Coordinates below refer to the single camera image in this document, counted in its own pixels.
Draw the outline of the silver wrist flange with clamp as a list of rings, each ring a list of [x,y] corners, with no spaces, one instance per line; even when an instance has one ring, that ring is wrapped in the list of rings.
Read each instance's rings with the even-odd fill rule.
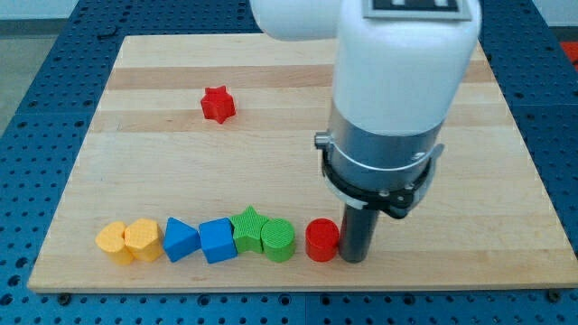
[[[354,209],[404,218],[425,196],[444,146],[442,125],[414,135],[379,135],[357,127],[332,107],[328,129],[315,135],[322,175],[335,195]]]

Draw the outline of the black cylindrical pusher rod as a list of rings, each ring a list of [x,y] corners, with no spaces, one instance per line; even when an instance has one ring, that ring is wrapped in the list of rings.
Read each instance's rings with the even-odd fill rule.
[[[343,260],[353,264],[365,260],[378,216],[378,210],[345,206],[339,241],[339,253]]]

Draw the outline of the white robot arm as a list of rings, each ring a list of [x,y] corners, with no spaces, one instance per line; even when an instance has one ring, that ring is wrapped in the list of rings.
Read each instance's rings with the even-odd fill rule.
[[[335,39],[331,114],[314,137],[322,175],[343,202],[339,252],[368,253],[378,215],[404,218],[443,152],[437,135],[481,27],[476,0],[252,0],[279,41]]]

